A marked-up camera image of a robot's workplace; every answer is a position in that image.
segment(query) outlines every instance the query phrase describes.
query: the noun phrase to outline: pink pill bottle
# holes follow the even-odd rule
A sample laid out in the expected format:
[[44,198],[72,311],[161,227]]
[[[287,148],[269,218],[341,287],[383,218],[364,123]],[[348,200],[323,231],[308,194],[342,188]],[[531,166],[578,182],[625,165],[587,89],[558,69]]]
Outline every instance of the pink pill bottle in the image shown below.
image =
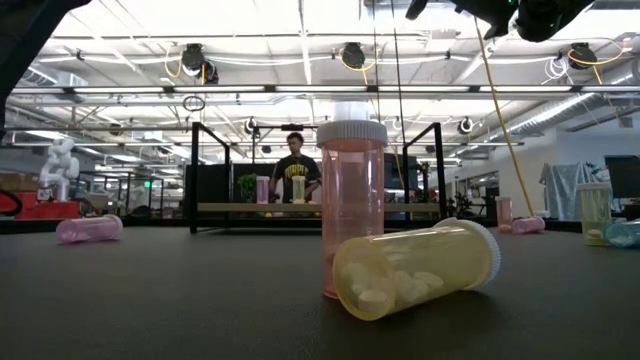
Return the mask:
[[545,226],[544,219],[534,216],[515,220],[511,230],[516,235],[537,234],[543,232]]
[[333,259],[346,240],[384,233],[384,148],[387,128],[369,121],[366,103],[336,104],[333,122],[318,128],[322,148],[322,292],[337,298]]
[[496,196],[496,211],[498,215],[498,229],[501,233],[511,232],[513,215],[511,214],[511,198]]
[[63,244],[120,240],[122,220],[115,215],[99,218],[68,219],[56,228],[58,241]]
[[256,203],[269,203],[269,180],[268,176],[256,177]]

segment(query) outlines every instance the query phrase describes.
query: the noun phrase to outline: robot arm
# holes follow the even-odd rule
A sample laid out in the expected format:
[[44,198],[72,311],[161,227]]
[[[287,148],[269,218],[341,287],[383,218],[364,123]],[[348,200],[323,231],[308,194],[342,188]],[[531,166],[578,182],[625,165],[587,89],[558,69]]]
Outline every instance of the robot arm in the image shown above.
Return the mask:
[[38,200],[51,197],[51,185],[58,187],[58,201],[68,200],[69,179],[75,179],[80,173],[78,159],[71,156],[75,143],[71,139],[55,140],[49,147],[49,158],[40,171],[40,191]]

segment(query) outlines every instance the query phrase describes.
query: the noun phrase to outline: black t-shirt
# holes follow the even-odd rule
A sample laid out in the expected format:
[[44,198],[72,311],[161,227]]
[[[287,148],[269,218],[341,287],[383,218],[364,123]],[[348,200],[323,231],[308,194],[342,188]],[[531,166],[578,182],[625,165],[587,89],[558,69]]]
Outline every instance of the black t-shirt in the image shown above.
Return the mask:
[[[320,182],[320,169],[318,169],[316,162],[308,156],[294,157],[289,155],[278,161],[273,176],[276,180],[282,179],[282,202],[291,203],[293,201],[293,177],[306,177],[305,188],[307,188],[311,184]],[[307,196],[306,200],[311,200],[311,194]]]

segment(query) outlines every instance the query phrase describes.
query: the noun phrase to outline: dark gray table surface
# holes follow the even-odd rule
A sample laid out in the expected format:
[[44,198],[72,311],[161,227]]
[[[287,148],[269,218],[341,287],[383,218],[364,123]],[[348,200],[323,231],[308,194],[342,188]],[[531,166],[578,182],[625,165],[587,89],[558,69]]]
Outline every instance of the dark gray table surface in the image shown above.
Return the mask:
[[640,252],[498,240],[481,292],[369,323],[320,295],[319,235],[0,236],[0,359],[640,358]]

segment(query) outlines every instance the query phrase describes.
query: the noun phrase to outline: white bottle cap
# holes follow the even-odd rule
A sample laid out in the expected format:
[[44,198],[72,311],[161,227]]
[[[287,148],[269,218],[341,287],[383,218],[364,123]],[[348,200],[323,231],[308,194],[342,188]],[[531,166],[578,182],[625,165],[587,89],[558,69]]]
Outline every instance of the white bottle cap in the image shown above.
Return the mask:
[[478,279],[476,283],[470,285],[465,290],[475,289],[493,280],[498,274],[498,270],[500,270],[502,255],[500,254],[500,247],[498,246],[498,242],[493,237],[493,235],[491,235],[489,230],[487,230],[487,228],[485,228],[484,226],[478,223],[475,223],[473,221],[458,220],[456,218],[444,219],[439,223],[437,223],[436,226],[434,227],[445,227],[445,226],[461,227],[463,229],[471,231],[475,233],[478,237],[483,239],[486,242],[487,247],[489,248],[489,253],[491,256],[489,272],[485,277]]

